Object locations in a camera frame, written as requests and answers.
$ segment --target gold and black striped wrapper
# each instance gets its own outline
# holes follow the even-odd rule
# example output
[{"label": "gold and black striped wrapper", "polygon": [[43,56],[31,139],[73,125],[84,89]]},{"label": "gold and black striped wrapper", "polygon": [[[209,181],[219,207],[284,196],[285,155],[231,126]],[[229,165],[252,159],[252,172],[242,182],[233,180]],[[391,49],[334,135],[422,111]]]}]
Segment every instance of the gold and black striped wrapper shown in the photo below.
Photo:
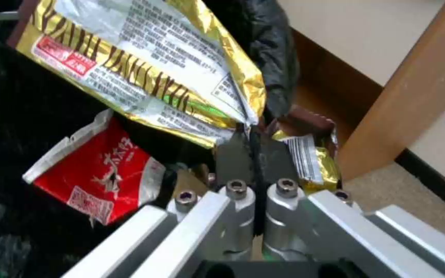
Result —
[{"label": "gold and black striped wrapper", "polygon": [[[134,114],[122,111],[114,103],[102,98],[93,88],[78,83],[73,78],[67,76],[67,74],[42,62],[32,54],[32,46],[42,35],[47,35],[54,39],[55,42],[81,53],[110,72],[121,76],[130,84],[139,86],[152,97],[162,100],[179,111],[217,128],[230,130],[235,127],[236,121],[233,118],[230,118],[217,107],[202,99],[196,92],[176,82],[164,73],[162,69],[153,67],[141,58],[118,49],[116,46],[87,32],[74,22],[58,14],[54,10],[56,0],[26,0],[26,2],[32,1],[37,3],[33,12],[29,14],[25,26],[23,28],[20,27],[23,29],[20,30],[21,34],[17,39],[10,38],[8,43],[11,45],[11,40],[16,42],[15,48],[33,61],[58,74],[131,120],[175,134],[207,148],[213,147],[216,143],[215,141],[202,139],[190,132],[172,130],[148,123]],[[201,33],[221,43],[235,83],[251,109],[258,116],[261,116],[265,106],[265,85],[262,74],[233,37],[201,0],[168,0],[167,2],[181,11]]]}]

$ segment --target white label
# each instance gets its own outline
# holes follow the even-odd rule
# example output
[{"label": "white label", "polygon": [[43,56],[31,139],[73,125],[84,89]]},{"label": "white label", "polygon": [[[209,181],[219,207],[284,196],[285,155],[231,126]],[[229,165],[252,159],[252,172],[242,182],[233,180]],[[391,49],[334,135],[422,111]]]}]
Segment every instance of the white label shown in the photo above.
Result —
[{"label": "white label", "polygon": [[323,185],[324,180],[318,165],[314,136],[309,134],[303,137],[287,137],[281,141],[288,145],[300,179]]},{"label": "white label", "polygon": [[[53,52],[47,50],[48,44],[53,44],[50,47]],[[214,127],[178,111],[100,65],[94,65],[83,72],[76,70],[69,65],[70,60],[89,62],[89,59],[54,43],[49,37],[38,39],[32,47],[32,54],[78,83],[94,89],[98,95],[120,107],[122,111],[136,115],[152,125],[194,134],[211,141],[226,141],[233,135],[230,130]]]},{"label": "white label", "polygon": [[58,0],[57,12],[166,72],[226,115],[258,119],[231,77],[223,49],[162,0]]},{"label": "white label", "polygon": [[82,190],[79,186],[75,186],[71,192],[67,203],[68,206],[90,215],[97,219],[102,225],[107,225],[114,204],[111,201],[99,199]]},{"label": "white label", "polygon": [[138,185],[138,207],[157,198],[165,171],[166,167],[153,157],[147,160]]}]

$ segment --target gold foil wrapper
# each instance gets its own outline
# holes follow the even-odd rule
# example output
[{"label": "gold foil wrapper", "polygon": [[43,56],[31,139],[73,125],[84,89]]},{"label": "gold foil wrapper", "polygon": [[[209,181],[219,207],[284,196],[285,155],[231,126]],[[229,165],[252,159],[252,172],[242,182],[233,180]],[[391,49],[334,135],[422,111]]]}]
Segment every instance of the gold foil wrapper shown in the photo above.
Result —
[{"label": "gold foil wrapper", "polygon": [[233,36],[202,0],[167,0],[167,2],[184,14],[200,32],[221,44],[235,83],[251,109],[257,117],[260,117],[266,98],[262,73]]},{"label": "gold foil wrapper", "polygon": [[[178,84],[162,70],[118,49],[58,14],[54,10],[55,2],[56,0],[41,0],[26,29],[36,28],[61,45],[79,51],[111,72],[119,74],[131,84],[143,88],[153,97],[157,97],[190,116],[220,128],[235,127],[236,123],[233,119],[200,98],[189,88]],[[30,47],[34,41],[19,43],[17,49],[24,54],[30,53]]]},{"label": "gold foil wrapper", "polygon": [[[272,138],[277,141],[286,139],[288,137],[289,136],[282,130],[278,130],[272,136]],[[341,178],[337,164],[334,161],[334,158],[332,158],[332,156],[329,154],[327,148],[316,146],[315,155],[317,157],[318,168],[322,176],[322,181],[318,182],[301,178],[300,185],[305,194],[312,194],[321,190],[329,190],[333,192],[337,189],[337,185]]]},{"label": "gold foil wrapper", "polygon": [[[36,57],[32,53],[32,48],[36,41],[42,35],[47,35],[55,42],[80,53],[96,62],[97,65],[121,76],[129,84],[142,88],[152,97],[162,100],[180,112],[193,116],[219,129],[231,130],[235,127],[236,120],[201,98],[198,93],[193,92],[183,84],[177,83],[173,78],[164,73],[162,69],[153,67],[141,58],[118,49],[116,46],[87,32],[79,25],[57,13],[54,10],[55,3],[56,0],[41,0],[39,2],[16,46],[18,51],[127,118],[183,137],[201,146],[211,148],[216,141],[212,138],[208,139],[209,137],[200,137],[192,134],[189,130],[174,130],[166,126],[156,125],[143,120],[136,114],[124,111],[119,105],[103,98],[93,88],[79,83]],[[168,3],[181,11],[203,34],[221,43],[226,53],[226,61],[228,62],[231,75],[242,96],[245,98],[242,102],[247,102],[246,106],[250,106],[257,116],[260,116],[265,106],[265,85],[262,75],[233,37],[201,1],[184,0],[168,1]]]}]

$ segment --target crumpled wrapper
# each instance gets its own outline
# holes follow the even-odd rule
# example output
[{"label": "crumpled wrapper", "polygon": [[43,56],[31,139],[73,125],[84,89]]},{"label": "crumpled wrapper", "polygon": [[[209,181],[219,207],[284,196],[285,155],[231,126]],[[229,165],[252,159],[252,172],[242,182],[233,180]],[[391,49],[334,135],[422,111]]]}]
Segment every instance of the crumpled wrapper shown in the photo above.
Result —
[{"label": "crumpled wrapper", "polygon": [[19,12],[9,45],[143,125],[211,148],[263,113],[261,72],[201,0],[25,0]]}]

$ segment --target wooden board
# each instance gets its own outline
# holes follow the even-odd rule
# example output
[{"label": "wooden board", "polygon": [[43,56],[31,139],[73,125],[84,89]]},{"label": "wooden board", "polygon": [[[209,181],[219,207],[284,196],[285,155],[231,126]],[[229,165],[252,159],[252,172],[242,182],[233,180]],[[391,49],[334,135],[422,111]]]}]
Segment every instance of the wooden board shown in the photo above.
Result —
[{"label": "wooden board", "polygon": [[445,110],[445,5],[339,152],[349,180],[392,162]]}]

